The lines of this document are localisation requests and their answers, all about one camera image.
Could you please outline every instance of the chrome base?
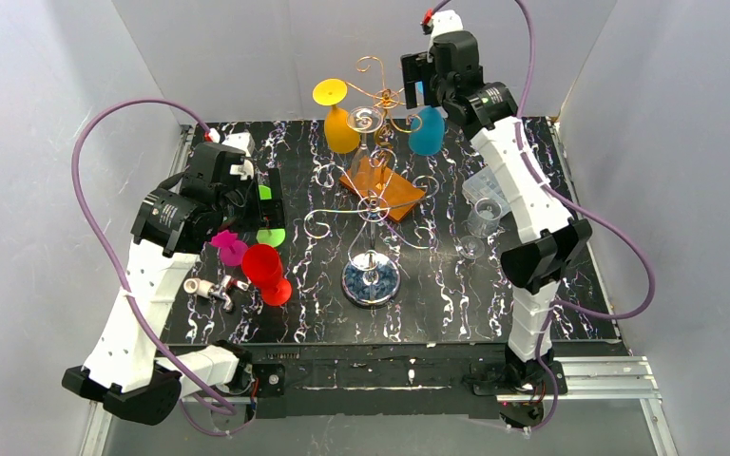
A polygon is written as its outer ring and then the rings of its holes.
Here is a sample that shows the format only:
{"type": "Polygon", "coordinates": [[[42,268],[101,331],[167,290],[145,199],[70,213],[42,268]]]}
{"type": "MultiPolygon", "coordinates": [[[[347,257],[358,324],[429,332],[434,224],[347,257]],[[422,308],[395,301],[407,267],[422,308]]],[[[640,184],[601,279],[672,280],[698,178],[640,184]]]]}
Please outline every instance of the chrome base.
{"type": "Polygon", "coordinates": [[[378,252],[359,254],[342,270],[342,291],[357,307],[380,309],[398,293],[398,265],[378,252]]]}

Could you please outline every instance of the gray floor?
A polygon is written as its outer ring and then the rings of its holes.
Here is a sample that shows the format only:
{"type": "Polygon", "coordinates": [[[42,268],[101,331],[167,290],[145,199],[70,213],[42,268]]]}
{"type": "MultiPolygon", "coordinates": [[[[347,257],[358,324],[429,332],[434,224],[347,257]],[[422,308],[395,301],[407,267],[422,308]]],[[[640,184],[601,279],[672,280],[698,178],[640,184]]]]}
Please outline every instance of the gray floor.
{"type": "MultiPolygon", "coordinates": [[[[198,423],[210,428],[207,410],[197,404],[189,409],[198,423]]],[[[224,417],[218,420],[218,426],[225,425],[224,417]]],[[[562,401],[550,424],[529,440],[517,432],[508,434],[456,416],[261,420],[233,438],[207,437],[189,426],[176,409],[156,427],[114,420],[105,454],[622,456],[655,455],[656,451],[639,401],[595,400],[562,401]]]]}

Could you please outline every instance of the white wall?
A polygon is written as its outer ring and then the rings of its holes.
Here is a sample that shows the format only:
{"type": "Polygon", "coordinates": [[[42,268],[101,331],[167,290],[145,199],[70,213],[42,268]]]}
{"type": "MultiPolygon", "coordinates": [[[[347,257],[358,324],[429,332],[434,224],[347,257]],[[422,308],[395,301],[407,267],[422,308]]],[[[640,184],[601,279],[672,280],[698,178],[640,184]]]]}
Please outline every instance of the white wall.
{"type": "MultiPolygon", "coordinates": [[[[322,119],[312,89],[337,77],[380,88],[356,60],[384,60],[388,86],[401,88],[399,57],[426,49],[418,25],[431,0],[113,0],[167,97],[209,121],[322,119]]],[[[526,114],[558,115],[616,0],[528,0],[538,25],[534,90],[526,114]]],[[[487,81],[521,96],[528,35],[511,0],[452,2],[477,37],[487,81]]],[[[368,98],[349,90],[343,105],[368,98]]]]}
{"type": "MultiPolygon", "coordinates": [[[[161,96],[109,0],[0,0],[0,454],[75,454],[87,402],[60,386],[82,364],[118,288],[73,197],[85,122],[129,97],[161,96]]],[[[83,152],[97,219],[126,260],[144,194],[165,176],[179,128],[135,107],[83,152]]]]}
{"type": "MultiPolygon", "coordinates": [[[[623,324],[650,359],[682,454],[730,454],[730,2],[621,0],[562,117],[581,202],[656,263],[652,309],[623,324]]],[[[644,274],[592,239],[612,302],[644,274]]]]}

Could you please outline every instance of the black marble table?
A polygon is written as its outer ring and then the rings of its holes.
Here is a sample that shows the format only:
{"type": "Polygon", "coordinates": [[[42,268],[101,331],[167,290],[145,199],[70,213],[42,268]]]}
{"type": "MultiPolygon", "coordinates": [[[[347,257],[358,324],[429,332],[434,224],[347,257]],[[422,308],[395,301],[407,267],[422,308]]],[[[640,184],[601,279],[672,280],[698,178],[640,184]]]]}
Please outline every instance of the black marble table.
{"type": "MultiPolygon", "coordinates": [[[[320,121],[211,126],[224,133],[249,131],[256,142],[254,160],[259,169],[277,166],[281,170],[288,226],[287,238],[278,250],[293,295],[285,306],[270,307],[255,291],[235,294],[236,310],[229,314],[219,305],[181,291],[164,330],[165,342],[207,344],[225,339],[246,343],[373,344],[507,340],[511,292],[499,266],[499,255],[518,245],[519,239],[510,215],[503,218],[500,231],[488,239],[481,258],[470,261],[457,254],[458,239],[468,234],[465,220],[470,211],[461,185],[483,167],[482,159],[459,131],[447,131],[443,150],[428,158],[410,151],[406,135],[394,136],[398,157],[394,170],[410,181],[415,176],[432,174],[441,182],[441,189],[401,223],[391,224],[409,242],[430,245],[432,234],[437,243],[430,250],[416,250],[382,227],[377,250],[398,262],[402,284],[391,305],[367,311],[351,304],[340,287],[348,246],[362,226],[359,216],[318,216],[332,226],[331,234],[323,239],[310,238],[303,229],[303,218],[313,209],[355,208],[358,199],[336,182],[339,172],[329,166],[335,162],[347,167],[354,154],[331,152],[320,121]]],[[[568,196],[547,120],[528,119],[526,130],[552,186],[568,196]]],[[[202,140],[199,129],[195,139],[202,140]]],[[[242,238],[249,245],[255,242],[255,234],[242,238]]],[[[243,277],[240,268],[224,267],[217,250],[208,244],[201,259],[191,276],[214,282],[225,274],[243,277]]],[[[607,312],[587,250],[568,269],[558,295],[588,309],[607,312]]],[[[556,309],[552,335],[556,339],[619,338],[611,323],[561,308],[556,309]]]]}

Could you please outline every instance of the yellow goblet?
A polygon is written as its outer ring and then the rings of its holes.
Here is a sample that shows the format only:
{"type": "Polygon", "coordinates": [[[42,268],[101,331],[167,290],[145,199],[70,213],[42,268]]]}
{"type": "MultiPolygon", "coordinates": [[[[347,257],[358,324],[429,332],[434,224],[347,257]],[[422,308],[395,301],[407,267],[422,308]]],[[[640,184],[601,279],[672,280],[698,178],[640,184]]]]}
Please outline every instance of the yellow goblet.
{"type": "Polygon", "coordinates": [[[341,102],[348,87],[344,81],[339,79],[327,79],[315,85],[312,91],[312,98],[315,103],[322,106],[331,106],[326,122],[323,124],[323,131],[326,134],[326,142],[329,148],[338,154],[347,154],[359,146],[359,134],[348,126],[348,112],[337,107],[341,102]]]}

